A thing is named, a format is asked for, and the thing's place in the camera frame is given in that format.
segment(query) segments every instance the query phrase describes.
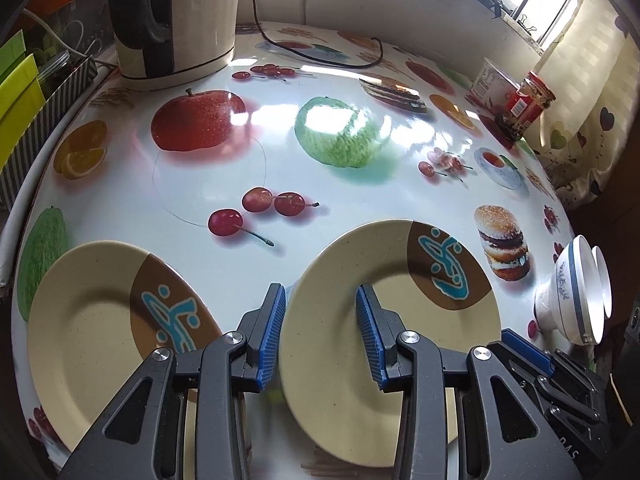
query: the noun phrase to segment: thin wire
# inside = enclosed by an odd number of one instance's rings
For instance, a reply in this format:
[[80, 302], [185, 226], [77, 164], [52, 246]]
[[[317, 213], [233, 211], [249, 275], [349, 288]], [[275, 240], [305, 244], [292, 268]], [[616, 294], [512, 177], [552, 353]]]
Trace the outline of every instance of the thin wire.
[[264, 159], [264, 178], [262, 180], [262, 187], [264, 187], [265, 184], [267, 184], [267, 154], [264, 152], [264, 147], [261, 145], [260, 141], [255, 139], [255, 137], [251, 138], [258, 143], [258, 146], [260, 146], [260, 149], [262, 150], [262, 158]]
[[378, 38], [371, 38], [371, 39], [372, 40], [376, 40], [378, 42], [378, 45], [380, 46], [380, 57], [377, 60], [375, 60], [374, 62], [372, 62], [372, 63], [366, 63], [366, 64], [362, 64], [362, 65], [353, 65], [353, 64], [350, 64], [350, 63], [340, 63], [338, 61], [328, 61], [328, 60], [324, 60], [324, 59], [318, 59], [317, 57], [308, 56], [307, 54], [302, 54], [301, 52], [298, 52], [297, 50], [289, 48], [288, 46], [283, 46], [283, 45], [277, 44], [275, 41], [273, 41], [270, 38], [268, 38], [267, 35], [264, 33], [264, 30], [262, 30], [262, 25], [260, 24], [260, 21], [258, 20], [258, 10], [256, 8], [255, 0], [251, 0], [251, 1], [252, 1], [253, 6], [254, 6], [254, 20], [255, 20], [256, 27], [258, 27], [258, 30], [260, 31], [260, 34], [265, 39], [265, 41], [267, 41], [268, 43], [271, 43], [274, 46], [277, 46], [277, 47], [282, 48], [284, 50], [288, 50], [289, 52], [291, 52], [293, 54], [296, 54], [296, 56], [304, 57], [305, 59], [310, 59], [311, 61], [315, 61], [315, 62], [318, 62], [318, 63], [323, 63], [323, 64], [327, 64], [327, 65], [331, 65], [331, 66], [339, 66], [341, 68], [371, 68], [373, 66], [376, 66], [378, 63], [380, 63], [380, 61], [382, 61], [382, 58], [384, 56], [384, 51], [382, 49], [382, 41], [380, 41]]
[[206, 225], [196, 224], [195, 222], [189, 222], [188, 220], [185, 220], [184, 218], [180, 218], [176, 213], [171, 211], [166, 206], [166, 204], [164, 203], [164, 198], [162, 198], [162, 195], [160, 194], [160, 190], [158, 189], [158, 186], [156, 186], [156, 166], [158, 165], [158, 159], [160, 158], [160, 153], [162, 153], [162, 152], [158, 152], [158, 156], [156, 156], [156, 161], [154, 163], [154, 169], [151, 172], [151, 183], [154, 185], [154, 189], [156, 190], [156, 195], [158, 195], [158, 198], [160, 199], [160, 203], [162, 204], [162, 207], [164, 207], [165, 211], [167, 211], [171, 216], [176, 217], [178, 220], [184, 222], [185, 224], [195, 225], [196, 227], [204, 227], [205, 229], [208, 229], [209, 227], [206, 226]]
[[[36, 22], [38, 25], [40, 25], [42, 28], [44, 28], [44, 30], [47, 31], [47, 33], [49, 33], [49, 35], [56, 41], [57, 44], [59, 44], [62, 48], [66, 48], [69, 52], [71, 52], [72, 54], [76, 54], [76, 56], [81, 57], [83, 59], [86, 59], [88, 57], [91, 56], [86, 56], [85, 54], [83, 54], [82, 52], [78, 52], [76, 49], [71, 48], [70, 46], [68, 46], [68, 44], [66, 44], [64, 41], [62, 41], [62, 39], [59, 37], [59, 35], [57, 35], [53, 29], [51, 27], [49, 27], [49, 25], [47, 25], [47, 22], [45, 22], [41, 17], [39, 17], [37, 14], [34, 14], [33, 12], [31, 12], [29, 9], [23, 9], [22, 13], [26, 16], [29, 16], [34, 22]], [[114, 65], [113, 63], [107, 63], [106, 61], [102, 61], [101, 59], [95, 59], [92, 58], [97, 64], [100, 65], [104, 65], [104, 66], [108, 66], [110, 68], [117, 68], [117, 65]]]

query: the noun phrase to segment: barcode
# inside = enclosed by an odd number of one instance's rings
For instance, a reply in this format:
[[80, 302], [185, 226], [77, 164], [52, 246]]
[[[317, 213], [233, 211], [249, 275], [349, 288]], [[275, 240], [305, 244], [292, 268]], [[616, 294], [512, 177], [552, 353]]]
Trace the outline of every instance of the barcode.
[[526, 110], [526, 108], [527, 108], [526, 102], [524, 102], [522, 99], [518, 99], [518, 102], [513, 105], [513, 108], [511, 109], [511, 113], [516, 117], [520, 117], [520, 114], [523, 113], [523, 111]]

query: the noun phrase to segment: white kettle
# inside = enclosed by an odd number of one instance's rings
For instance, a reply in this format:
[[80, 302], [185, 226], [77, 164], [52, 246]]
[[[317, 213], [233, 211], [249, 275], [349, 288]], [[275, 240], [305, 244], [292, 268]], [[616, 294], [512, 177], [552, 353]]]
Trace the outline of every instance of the white kettle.
[[238, 0], [108, 0], [122, 81], [158, 90], [231, 61]]

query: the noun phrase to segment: heart-patterned curtain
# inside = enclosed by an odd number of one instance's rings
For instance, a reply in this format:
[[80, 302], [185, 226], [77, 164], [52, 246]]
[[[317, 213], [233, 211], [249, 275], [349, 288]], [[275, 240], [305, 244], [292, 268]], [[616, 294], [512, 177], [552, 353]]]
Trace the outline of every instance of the heart-patterned curtain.
[[535, 72], [556, 101], [525, 137], [566, 209], [606, 185], [636, 116], [640, 51], [608, 0], [578, 0]]

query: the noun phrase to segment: jar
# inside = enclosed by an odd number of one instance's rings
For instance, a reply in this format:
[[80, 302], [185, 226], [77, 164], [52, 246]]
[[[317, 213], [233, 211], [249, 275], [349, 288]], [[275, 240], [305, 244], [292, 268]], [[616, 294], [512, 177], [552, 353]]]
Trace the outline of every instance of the jar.
[[49, 99], [73, 71], [74, 66], [68, 50], [63, 50], [49, 59], [38, 74], [38, 83], [44, 98]]
[[554, 93], [534, 72], [524, 78], [520, 89], [495, 117], [495, 124], [509, 140], [520, 140], [527, 128], [556, 100]]

